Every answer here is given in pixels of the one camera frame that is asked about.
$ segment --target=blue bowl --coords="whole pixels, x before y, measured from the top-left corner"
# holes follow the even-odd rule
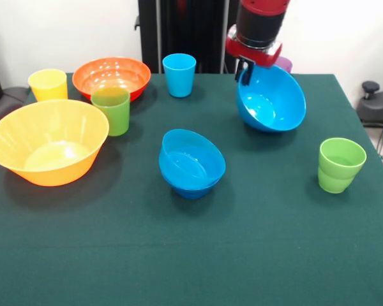
[[[225,160],[207,138],[193,131],[173,129],[163,137],[159,167],[174,187],[196,191],[221,179]]]
[[[290,131],[305,118],[304,93],[285,70],[273,66],[254,66],[251,82],[237,86],[237,107],[241,118],[251,127],[265,132]]]
[[[207,193],[210,192],[210,190],[218,183],[219,180],[217,180],[216,182],[213,182],[211,183],[210,185],[208,185],[207,187],[204,187],[202,189],[196,189],[196,190],[193,190],[193,189],[182,189],[182,188],[179,188],[179,187],[176,187],[175,184],[173,184],[167,177],[165,177],[163,174],[162,174],[163,178],[165,179],[165,181],[171,185],[173,187],[173,190],[175,190],[175,192],[177,194],[179,194],[180,196],[186,198],[186,199],[190,199],[190,200],[196,200],[196,199],[199,199],[203,196],[205,196]]]

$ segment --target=white wall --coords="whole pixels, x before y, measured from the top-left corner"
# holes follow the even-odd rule
[[[26,85],[37,69],[74,71],[102,56],[140,59],[137,0],[92,3],[0,0],[3,86]],[[383,88],[383,0],[291,0],[278,39],[294,72],[334,73],[352,103],[364,80]]]
[[[27,86],[39,69],[75,71],[91,59],[141,59],[137,0],[0,0],[0,79]]]
[[[353,105],[363,81],[383,89],[383,0],[291,0],[278,39],[293,72],[334,73]]]

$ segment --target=cup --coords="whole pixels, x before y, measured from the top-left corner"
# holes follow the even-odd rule
[[[169,94],[176,98],[189,96],[193,89],[196,59],[188,54],[170,54],[163,59]]]
[[[284,69],[287,73],[291,73],[292,71],[292,62],[286,57],[279,56],[275,62],[275,65]]]
[[[68,99],[66,73],[58,69],[44,69],[34,72],[28,78],[28,85],[37,102],[53,99]]]
[[[328,138],[319,148],[319,186],[329,193],[342,193],[366,162],[366,152],[346,138]]]
[[[101,84],[91,93],[92,104],[108,118],[109,136],[120,136],[129,129],[130,92],[119,85]]]

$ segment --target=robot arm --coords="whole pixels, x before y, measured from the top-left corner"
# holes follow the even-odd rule
[[[276,41],[290,0],[240,0],[237,24],[227,35],[227,52],[240,58],[236,79],[248,63],[243,84],[250,83],[253,65],[271,67],[281,53]]]

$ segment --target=blue cup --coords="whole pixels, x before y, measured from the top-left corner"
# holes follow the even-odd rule
[[[188,54],[175,53],[163,59],[169,94],[176,98],[190,95],[193,89],[196,59]]]

